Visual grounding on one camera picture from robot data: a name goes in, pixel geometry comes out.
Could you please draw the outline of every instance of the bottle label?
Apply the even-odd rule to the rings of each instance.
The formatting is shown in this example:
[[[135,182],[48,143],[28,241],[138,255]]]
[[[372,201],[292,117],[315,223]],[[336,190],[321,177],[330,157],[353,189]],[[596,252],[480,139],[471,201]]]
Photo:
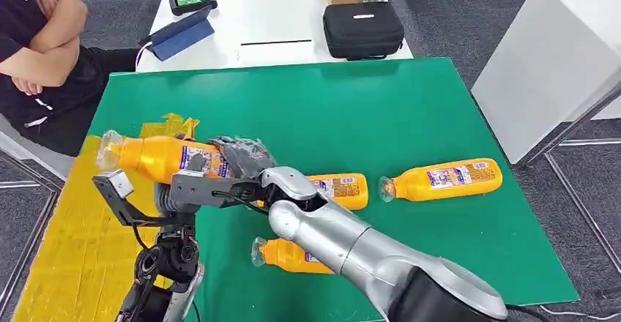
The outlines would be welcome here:
[[[314,256],[312,256],[311,254],[309,254],[308,252],[306,253],[304,260],[306,262],[319,262],[319,260],[317,260]]]
[[[355,177],[320,179],[315,187],[325,190],[331,198],[360,195],[360,186]]]
[[[224,160],[222,154],[212,153],[209,150],[183,146],[181,148],[180,170],[201,171],[209,177],[231,178],[231,167]]]
[[[487,162],[475,162],[453,168],[439,168],[427,172],[431,189],[442,189],[458,185],[491,181],[496,174]]]

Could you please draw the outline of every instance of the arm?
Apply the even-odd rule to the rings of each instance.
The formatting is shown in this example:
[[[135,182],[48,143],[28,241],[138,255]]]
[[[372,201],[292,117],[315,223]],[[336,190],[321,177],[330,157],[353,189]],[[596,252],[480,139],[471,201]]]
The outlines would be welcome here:
[[[44,53],[73,40],[83,31],[87,12],[81,0],[58,0],[48,23],[30,42],[30,48]]]
[[[77,37],[45,53],[21,48],[0,62],[0,73],[40,86],[62,86],[78,61],[79,51]]]

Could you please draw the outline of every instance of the yellow bottle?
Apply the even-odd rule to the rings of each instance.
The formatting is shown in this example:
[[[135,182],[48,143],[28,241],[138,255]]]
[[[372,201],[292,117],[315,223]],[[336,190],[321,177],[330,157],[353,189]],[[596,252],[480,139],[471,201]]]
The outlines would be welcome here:
[[[381,177],[379,194],[386,202],[394,198],[424,201],[483,194],[501,183],[496,161],[480,158],[413,168],[393,179]]]
[[[254,239],[251,255],[255,267],[268,264],[278,266],[289,272],[333,273],[301,247],[281,238],[266,241],[257,237]]]
[[[367,206],[368,187],[363,174],[323,174],[306,178],[313,182],[315,187],[323,188],[336,203],[348,210],[360,210]],[[257,201],[256,205],[263,207],[263,201]]]
[[[193,156],[200,154],[207,162]],[[170,184],[178,170],[190,169],[194,161],[210,178],[231,178],[232,171],[213,145],[183,141],[169,136],[127,138],[109,130],[101,138],[97,166],[103,170],[121,168],[136,170],[142,176],[158,183]]]

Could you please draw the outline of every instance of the bottle neck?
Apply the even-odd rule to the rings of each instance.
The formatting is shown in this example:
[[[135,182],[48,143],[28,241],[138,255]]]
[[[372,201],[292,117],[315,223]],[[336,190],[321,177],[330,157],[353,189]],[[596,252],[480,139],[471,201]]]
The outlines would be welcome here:
[[[268,240],[267,244],[259,248],[263,259],[268,265],[275,265],[278,263],[278,240]]]
[[[119,158],[119,167],[125,170],[137,170],[144,146],[143,138],[125,138]]]
[[[395,198],[407,198],[408,179],[406,179],[404,176],[399,176],[397,178],[393,178],[393,183],[395,185]]]

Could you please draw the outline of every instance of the table leg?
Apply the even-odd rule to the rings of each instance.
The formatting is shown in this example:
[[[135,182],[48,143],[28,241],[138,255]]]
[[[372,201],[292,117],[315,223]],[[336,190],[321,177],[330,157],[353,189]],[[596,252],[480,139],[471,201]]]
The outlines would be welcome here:
[[[621,144],[621,138],[572,139],[563,141],[559,146],[612,145]]]
[[[599,101],[597,101],[585,112],[583,112],[580,117],[578,117],[575,121],[571,122],[571,124],[567,128],[565,128],[559,135],[554,137],[543,148],[537,151],[537,153],[533,157],[531,157],[530,160],[526,161],[526,165],[531,165],[539,157],[552,151],[552,149],[557,147],[563,141],[566,141],[578,128],[582,127],[587,121],[590,121],[593,116],[600,113],[606,106],[610,105],[610,103],[615,101],[619,96],[621,96],[621,82],[614,86],[614,88],[609,91],[608,94],[604,95],[601,99],[599,99]]]
[[[561,170],[561,167],[557,164],[557,161],[549,153],[545,153],[544,156],[546,157],[546,160],[548,160],[548,163],[550,164],[550,167],[552,167],[554,173],[557,175],[557,178],[561,181],[565,190],[567,190],[567,193],[569,193],[569,196],[571,197],[573,203],[576,205],[576,208],[578,209],[584,220],[587,221],[589,229],[595,235],[595,238],[598,240],[598,242],[606,252],[606,255],[612,262],[612,265],[617,270],[617,272],[621,274],[621,259],[619,259],[619,256],[610,245],[608,239],[603,235],[603,232],[601,231],[599,225],[596,223],[593,216],[589,213],[589,210],[584,205],[584,203],[582,203],[582,200],[578,196],[578,193],[571,186],[571,183],[567,179],[567,176],[565,176],[565,174]]]

